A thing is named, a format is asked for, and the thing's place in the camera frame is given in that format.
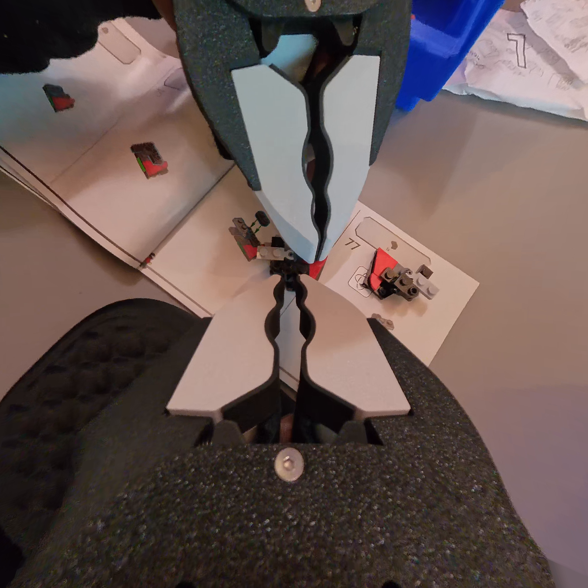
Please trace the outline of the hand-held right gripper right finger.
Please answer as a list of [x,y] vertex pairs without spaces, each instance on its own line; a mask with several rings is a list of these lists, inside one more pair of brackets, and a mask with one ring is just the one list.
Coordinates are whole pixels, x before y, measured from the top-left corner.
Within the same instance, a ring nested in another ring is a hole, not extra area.
[[410,404],[365,315],[308,275],[297,278],[298,411],[312,420],[403,416]]

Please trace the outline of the white instruction booklet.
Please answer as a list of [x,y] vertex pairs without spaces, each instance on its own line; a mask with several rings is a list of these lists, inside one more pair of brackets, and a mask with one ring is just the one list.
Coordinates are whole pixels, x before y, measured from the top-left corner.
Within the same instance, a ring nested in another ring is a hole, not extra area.
[[262,206],[220,156],[163,20],[107,21],[84,55],[1,75],[1,169],[199,316],[269,277],[229,230]]

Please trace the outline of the red black toy brick assembly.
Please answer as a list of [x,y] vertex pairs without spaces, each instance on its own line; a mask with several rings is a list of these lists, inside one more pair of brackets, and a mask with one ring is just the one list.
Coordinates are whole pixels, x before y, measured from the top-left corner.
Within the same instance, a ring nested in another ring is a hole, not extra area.
[[296,289],[299,275],[309,275],[318,280],[327,261],[324,259],[313,263],[305,262],[278,236],[273,237],[271,242],[257,247],[256,259],[269,262],[270,274],[283,278],[286,290],[291,292]]
[[422,296],[428,300],[437,297],[440,288],[431,278],[433,271],[425,264],[413,270],[403,266],[381,247],[372,259],[371,268],[364,279],[364,287],[380,300],[399,296],[413,301]]

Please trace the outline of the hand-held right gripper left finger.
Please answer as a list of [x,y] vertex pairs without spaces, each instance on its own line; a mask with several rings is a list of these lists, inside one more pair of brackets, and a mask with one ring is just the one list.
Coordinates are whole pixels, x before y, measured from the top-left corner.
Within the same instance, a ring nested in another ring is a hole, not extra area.
[[166,406],[175,416],[267,420],[280,404],[280,311],[284,283],[271,275],[213,316]]

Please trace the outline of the white instruction sheet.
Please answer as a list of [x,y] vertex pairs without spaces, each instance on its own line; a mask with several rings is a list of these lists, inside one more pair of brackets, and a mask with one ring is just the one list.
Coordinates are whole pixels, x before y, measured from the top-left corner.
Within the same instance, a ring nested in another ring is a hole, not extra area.
[[[378,299],[363,287],[378,248],[411,270],[421,265],[430,268],[437,294],[432,299],[419,294],[414,301],[397,295]],[[367,318],[378,314],[391,320],[393,335],[427,366],[479,286],[459,268],[360,202],[334,244],[320,282],[348,299]]]

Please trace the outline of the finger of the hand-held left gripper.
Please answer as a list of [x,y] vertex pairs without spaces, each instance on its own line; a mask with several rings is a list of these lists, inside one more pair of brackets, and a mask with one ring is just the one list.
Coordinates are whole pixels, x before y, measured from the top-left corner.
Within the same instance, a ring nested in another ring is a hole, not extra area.
[[231,75],[261,186],[254,191],[283,240],[313,262],[319,229],[303,161],[310,135],[306,92],[272,65],[239,68]]
[[351,219],[370,168],[380,57],[352,55],[327,78],[320,94],[320,127],[329,149],[324,184],[327,221],[320,261]]

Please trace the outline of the blue plastic bin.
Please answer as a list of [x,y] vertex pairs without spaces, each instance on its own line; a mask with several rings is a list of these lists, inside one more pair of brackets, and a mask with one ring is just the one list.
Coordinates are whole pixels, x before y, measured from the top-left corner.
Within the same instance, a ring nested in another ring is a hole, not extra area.
[[504,1],[413,1],[405,75],[396,107],[431,101]]

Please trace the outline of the crumpled white paper bag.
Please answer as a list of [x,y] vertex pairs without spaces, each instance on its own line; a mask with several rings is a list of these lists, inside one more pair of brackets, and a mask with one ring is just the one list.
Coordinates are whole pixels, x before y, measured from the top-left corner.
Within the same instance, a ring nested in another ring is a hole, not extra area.
[[587,121],[587,1],[500,9],[444,90]]

